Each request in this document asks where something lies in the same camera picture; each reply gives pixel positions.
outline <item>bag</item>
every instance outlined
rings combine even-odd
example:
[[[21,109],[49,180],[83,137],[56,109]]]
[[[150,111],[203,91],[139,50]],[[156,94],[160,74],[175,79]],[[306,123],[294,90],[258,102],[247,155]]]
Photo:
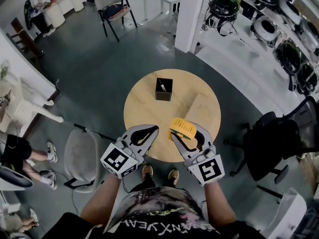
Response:
[[[24,3],[24,20],[25,25],[28,30],[32,28],[31,14],[33,13],[34,8],[31,5],[30,0],[25,1]]]
[[[127,5],[121,5],[121,4],[113,4],[109,7],[107,7],[104,10],[105,16],[106,18],[113,18],[115,17],[117,14],[119,14],[120,12],[125,11],[127,8]]]

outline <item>white cylindrical stool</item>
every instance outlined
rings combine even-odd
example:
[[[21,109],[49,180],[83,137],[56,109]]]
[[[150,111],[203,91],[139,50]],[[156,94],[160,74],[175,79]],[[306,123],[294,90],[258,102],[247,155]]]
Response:
[[[61,12],[59,5],[56,3],[52,5],[47,11],[45,12],[53,27],[57,28],[65,22],[65,17]]]
[[[81,0],[71,0],[71,2],[75,11],[80,11],[84,8],[84,5]]]

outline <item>wooden tabletop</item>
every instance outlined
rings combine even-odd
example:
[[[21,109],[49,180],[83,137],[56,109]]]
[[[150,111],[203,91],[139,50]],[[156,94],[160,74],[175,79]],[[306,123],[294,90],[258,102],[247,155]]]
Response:
[[[155,87],[157,78],[173,79],[171,101],[157,101]],[[207,97],[210,128],[200,125],[215,140],[220,127],[220,107],[212,89],[198,76],[178,69],[164,69],[153,72],[140,79],[131,89],[124,106],[124,123],[126,129],[141,124],[159,126],[159,134],[147,155],[165,162],[183,162],[174,142],[169,139],[169,125],[173,118],[184,118],[192,106],[197,94]],[[183,139],[189,147],[196,147],[197,141]]]

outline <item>sneaker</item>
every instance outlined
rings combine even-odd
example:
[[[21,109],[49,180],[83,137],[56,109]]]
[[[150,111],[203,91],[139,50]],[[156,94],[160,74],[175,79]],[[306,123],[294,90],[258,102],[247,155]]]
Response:
[[[35,213],[34,209],[30,208],[30,217],[33,218],[33,221],[35,223],[38,223],[39,222],[39,219],[38,219],[38,216],[37,214]]]
[[[145,165],[142,170],[142,176],[143,180],[146,179],[146,174],[149,174],[151,178],[153,179],[153,168],[150,165]]]
[[[51,30],[46,34],[46,36],[49,36],[49,35],[53,34],[54,31],[55,31],[55,28],[51,29]]]
[[[56,178],[55,172],[50,171],[48,173],[48,179],[51,180],[51,183],[48,184],[48,186],[49,186],[49,188],[51,188],[53,190],[56,190],[56,188],[57,188],[56,183],[55,183],[55,178]]]
[[[58,162],[58,156],[56,154],[56,149],[55,149],[55,146],[53,145],[53,143],[48,142],[47,146],[48,146],[48,153],[53,154],[53,157],[50,159],[50,162],[52,162],[52,163]]]
[[[176,169],[173,169],[169,174],[168,174],[168,180],[174,180],[174,185],[177,184],[179,179],[179,171]]]

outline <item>gray floor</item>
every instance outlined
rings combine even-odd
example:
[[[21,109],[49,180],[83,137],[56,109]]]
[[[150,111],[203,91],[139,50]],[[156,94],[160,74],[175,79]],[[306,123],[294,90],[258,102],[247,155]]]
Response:
[[[176,68],[189,71],[202,78],[216,94],[221,108],[221,127],[215,145],[222,155],[226,172],[219,182],[234,208],[238,219],[246,220],[256,229],[263,230],[274,216],[278,207],[277,199],[256,188],[247,167],[236,177],[229,172],[238,165],[243,153],[233,147],[224,146],[223,139],[240,141],[243,122],[253,124],[260,112],[227,80],[214,69],[190,53],[182,53],[174,48],[173,42],[163,37],[147,25],[135,29],[132,22],[126,20],[125,26],[115,23],[115,29],[121,42],[118,43],[109,27],[109,38],[103,33],[97,15],[92,8],[67,18],[63,26],[43,40],[39,45],[46,55],[42,65],[47,77],[56,81],[61,95],[51,111],[64,117],[65,122],[56,123],[48,118],[41,118],[29,137],[34,148],[46,149],[46,142],[52,141],[57,148],[59,161],[56,164],[38,163],[36,169],[49,166],[64,173],[63,152],[74,122],[90,127],[100,133],[120,136],[125,131],[123,109],[126,97],[132,86],[150,72]],[[187,173],[181,163],[164,163],[147,157],[155,170],[155,182],[164,182],[167,173],[173,167],[180,170],[178,186],[188,190],[200,203],[204,200],[203,188]],[[306,199],[311,190],[295,158],[286,163],[290,172],[279,185],[274,184],[274,175],[268,175],[260,185],[284,193],[294,187]],[[32,231],[35,238],[40,238],[65,212],[75,212],[71,201],[71,191],[63,186],[66,179],[58,174],[58,189],[52,191],[45,185],[35,182],[33,188],[18,192],[23,203],[32,206],[38,213],[40,228]],[[125,177],[125,185],[131,190],[141,182],[140,170]],[[126,195],[120,187],[116,206]],[[91,194],[74,193],[75,205],[79,212],[83,209]]]

